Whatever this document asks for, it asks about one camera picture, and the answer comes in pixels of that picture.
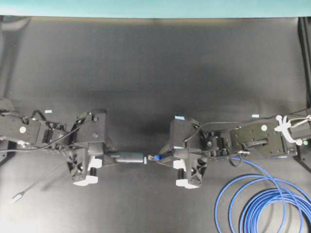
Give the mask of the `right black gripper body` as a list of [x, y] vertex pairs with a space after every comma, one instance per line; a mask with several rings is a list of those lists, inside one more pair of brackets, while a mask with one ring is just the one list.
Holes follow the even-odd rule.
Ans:
[[200, 146], [195, 126], [184, 117], [176, 117], [170, 123], [169, 140], [161, 150], [173, 150], [173, 168], [178, 171], [176, 186], [186, 189], [199, 188], [207, 168], [207, 157]]

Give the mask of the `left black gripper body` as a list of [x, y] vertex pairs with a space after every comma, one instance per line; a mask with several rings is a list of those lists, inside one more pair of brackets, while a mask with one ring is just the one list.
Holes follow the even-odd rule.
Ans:
[[104, 154], [113, 149], [108, 135], [107, 110], [93, 109], [79, 115], [67, 147], [67, 165], [76, 186], [97, 184], [97, 170], [104, 166]]

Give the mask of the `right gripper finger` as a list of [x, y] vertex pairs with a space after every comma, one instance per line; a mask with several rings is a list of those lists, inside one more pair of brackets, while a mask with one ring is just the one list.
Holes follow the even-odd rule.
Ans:
[[159, 165], [173, 167], [173, 160], [172, 159], [161, 159], [161, 160], [158, 160], [157, 163]]
[[159, 156], [161, 158], [166, 158], [166, 157], [172, 156], [172, 153], [173, 153], [173, 150], [161, 150], [159, 152]]

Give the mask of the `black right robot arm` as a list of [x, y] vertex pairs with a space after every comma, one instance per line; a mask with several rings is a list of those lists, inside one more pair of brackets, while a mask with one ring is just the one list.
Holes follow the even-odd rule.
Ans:
[[202, 123], [175, 117], [169, 139], [155, 160], [178, 171], [176, 185], [201, 187], [212, 161], [293, 157], [311, 168], [311, 110], [247, 121]]

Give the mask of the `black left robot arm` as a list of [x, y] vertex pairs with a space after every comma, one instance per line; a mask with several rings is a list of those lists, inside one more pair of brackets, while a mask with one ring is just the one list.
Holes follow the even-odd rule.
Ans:
[[97, 170], [115, 148], [108, 135], [107, 111], [94, 109], [76, 118], [71, 130], [64, 123], [48, 121], [34, 110], [25, 116], [10, 99], [0, 99], [0, 153], [47, 150], [62, 154], [72, 182], [87, 186], [98, 182]]

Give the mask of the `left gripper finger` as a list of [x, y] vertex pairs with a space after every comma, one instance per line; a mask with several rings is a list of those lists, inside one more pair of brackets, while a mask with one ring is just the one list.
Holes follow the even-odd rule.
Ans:
[[109, 167], [116, 165], [117, 162], [114, 159], [103, 159], [103, 167]]
[[116, 160], [119, 158], [119, 152], [118, 151], [108, 151], [104, 154], [104, 157], [106, 160]]

